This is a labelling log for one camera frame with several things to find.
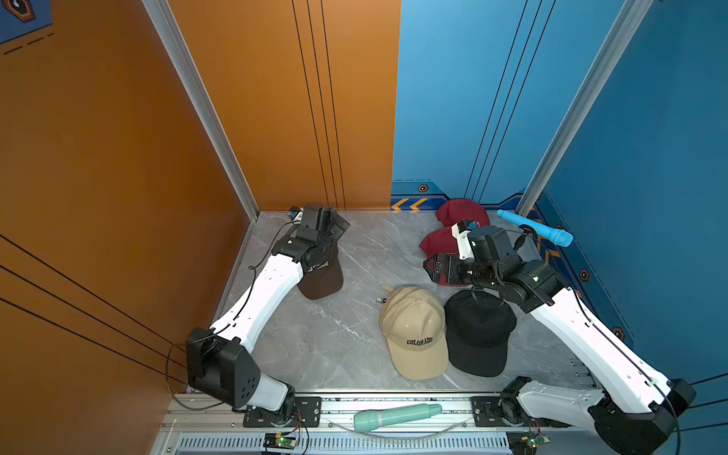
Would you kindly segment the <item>maroon cap front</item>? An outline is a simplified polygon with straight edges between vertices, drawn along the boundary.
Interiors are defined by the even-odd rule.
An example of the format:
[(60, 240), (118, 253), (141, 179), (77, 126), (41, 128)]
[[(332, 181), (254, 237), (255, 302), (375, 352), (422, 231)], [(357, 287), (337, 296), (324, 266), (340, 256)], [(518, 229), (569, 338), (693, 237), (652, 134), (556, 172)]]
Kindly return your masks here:
[(428, 274), (432, 272), (432, 265), (428, 262), (430, 257), (437, 254), (454, 254), (459, 256), (459, 248), (456, 239), (451, 234), (450, 227), (442, 227), (427, 235), (419, 245), (424, 252), (426, 260), (423, 262), (423, 269)]

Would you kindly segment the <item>maroon cap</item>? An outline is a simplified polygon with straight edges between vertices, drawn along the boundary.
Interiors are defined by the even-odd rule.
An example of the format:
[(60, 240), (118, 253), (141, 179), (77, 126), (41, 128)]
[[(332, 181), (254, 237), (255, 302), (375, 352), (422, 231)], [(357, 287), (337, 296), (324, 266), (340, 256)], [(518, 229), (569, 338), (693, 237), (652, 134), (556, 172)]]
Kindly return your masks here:
[(426, 260), (423, 262), (423, 269), (428, 274), (432, 272), (432, 265), (428, 262), (430, 257), (437, 254), (454, 254), (459, 256), (459, 248), (456, 239), (451, 234), (450, 227), (442, 227), (427, 235), (419, 245), (424, 252)]
[(449, 200), (436, 210), (435, 215), (446, 227), (456, 225), (463, 220), (474, 221), (478, 227), (490, 225), (490, 219), (485, 208), (469, 199)]

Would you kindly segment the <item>brown cap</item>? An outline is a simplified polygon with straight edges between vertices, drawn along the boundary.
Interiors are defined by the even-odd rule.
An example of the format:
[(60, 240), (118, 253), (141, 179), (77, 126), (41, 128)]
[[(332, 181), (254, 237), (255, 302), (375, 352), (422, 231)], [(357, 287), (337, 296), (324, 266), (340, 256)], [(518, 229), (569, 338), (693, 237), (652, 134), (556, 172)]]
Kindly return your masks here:
[(335, 245), (328, 260), (303, 275), (298, 288), (307, 299), (316, 301), (339, 292), (343, 283), (339, 246)]

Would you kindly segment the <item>maroon cap back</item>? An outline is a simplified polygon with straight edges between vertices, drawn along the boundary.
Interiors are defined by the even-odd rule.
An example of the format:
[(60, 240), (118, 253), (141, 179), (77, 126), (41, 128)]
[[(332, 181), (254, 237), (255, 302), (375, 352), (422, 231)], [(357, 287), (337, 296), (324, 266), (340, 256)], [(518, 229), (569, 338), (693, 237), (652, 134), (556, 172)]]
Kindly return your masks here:
[(449, 200), (436, 210), (435, 215), (446, 227), (456, 225), (463, 220), (474, 221), (478, 227), (490, 225), (490, 219), (485, 208), (469, 199)]

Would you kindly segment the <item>beige cap front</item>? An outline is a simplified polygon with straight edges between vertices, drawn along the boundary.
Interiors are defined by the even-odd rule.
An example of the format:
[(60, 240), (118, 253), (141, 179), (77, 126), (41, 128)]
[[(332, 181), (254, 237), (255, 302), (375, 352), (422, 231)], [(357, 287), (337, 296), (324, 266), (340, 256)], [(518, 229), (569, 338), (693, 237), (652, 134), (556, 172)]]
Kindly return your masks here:
[(389, 295), (380, 310), (378, 325), (396, 371), (417, 381), (443, 375), (449, 365), (449, 349), (441, 301), (421, 287), (385, 289)]

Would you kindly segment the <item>black cap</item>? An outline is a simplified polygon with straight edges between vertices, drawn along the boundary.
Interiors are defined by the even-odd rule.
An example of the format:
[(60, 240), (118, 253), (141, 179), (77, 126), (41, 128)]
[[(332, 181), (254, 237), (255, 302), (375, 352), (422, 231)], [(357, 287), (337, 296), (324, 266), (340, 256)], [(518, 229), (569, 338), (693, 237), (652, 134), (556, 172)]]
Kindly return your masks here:
[(512, 308), (488, 293), (461, 290), (447, 300), (445, 313), (452, 366), (477, 377), (500, 375), (517, 326)]

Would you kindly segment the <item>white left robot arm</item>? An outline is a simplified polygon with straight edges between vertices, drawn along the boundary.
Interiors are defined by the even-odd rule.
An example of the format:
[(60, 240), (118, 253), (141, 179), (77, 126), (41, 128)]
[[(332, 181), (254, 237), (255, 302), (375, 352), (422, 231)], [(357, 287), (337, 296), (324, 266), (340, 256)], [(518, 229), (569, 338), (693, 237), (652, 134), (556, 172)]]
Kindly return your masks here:
[(186, 342), (188, 385), (240, 409), (252, 406), (289, 419), (295, 388), (262, 373), (252, 351), (282, 300), (304, 276), (331, 264), (337, 241), (350, 224), (339, 216), (311, 231), (290, 224), (276, 236), (262, 272), (241, 299), (210, 328), (195, 328)]

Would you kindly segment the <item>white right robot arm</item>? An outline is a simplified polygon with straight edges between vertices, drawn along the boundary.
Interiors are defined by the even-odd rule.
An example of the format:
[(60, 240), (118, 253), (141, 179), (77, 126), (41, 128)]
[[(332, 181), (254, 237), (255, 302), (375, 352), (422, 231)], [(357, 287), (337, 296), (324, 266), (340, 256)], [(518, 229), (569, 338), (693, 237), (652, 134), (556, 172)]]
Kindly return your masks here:
[(679, 429), (696, 392), (649, 366), (582, 303), (576, 290), (544, 261), (462, 260), (437, 254), (423, 267), (436, 284), (496, 290), (556, 335), (597, 381), (568, 389), (517, 377), (500, 394), (513, 426), (548, 419), (597, 433), (619, 454), (652, 454)]

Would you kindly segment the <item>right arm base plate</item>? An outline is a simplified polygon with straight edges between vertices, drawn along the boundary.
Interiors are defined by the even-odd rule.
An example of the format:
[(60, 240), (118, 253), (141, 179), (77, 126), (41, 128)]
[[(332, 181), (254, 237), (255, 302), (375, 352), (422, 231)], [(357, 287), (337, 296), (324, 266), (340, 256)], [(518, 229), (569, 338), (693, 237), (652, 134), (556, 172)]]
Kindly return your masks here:
[(472, 416), (477, 428), (509, 427), (496, 395), (473, 396), (470, 398)]

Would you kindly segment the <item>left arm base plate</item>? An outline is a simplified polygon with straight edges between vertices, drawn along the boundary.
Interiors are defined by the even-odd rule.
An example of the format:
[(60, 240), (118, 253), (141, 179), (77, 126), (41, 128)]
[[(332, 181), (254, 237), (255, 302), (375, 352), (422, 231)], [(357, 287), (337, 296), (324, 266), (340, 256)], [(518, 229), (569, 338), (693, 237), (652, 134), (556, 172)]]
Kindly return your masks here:
[(322, 398), (320, 396), (299, 396), (294, 401), (293, 414), (284, 418), (273, 411), (256, 408), (245, 413), (245, 428), (295, 428), (299, 423), (307, 428), (318, 428), (322, 417)]

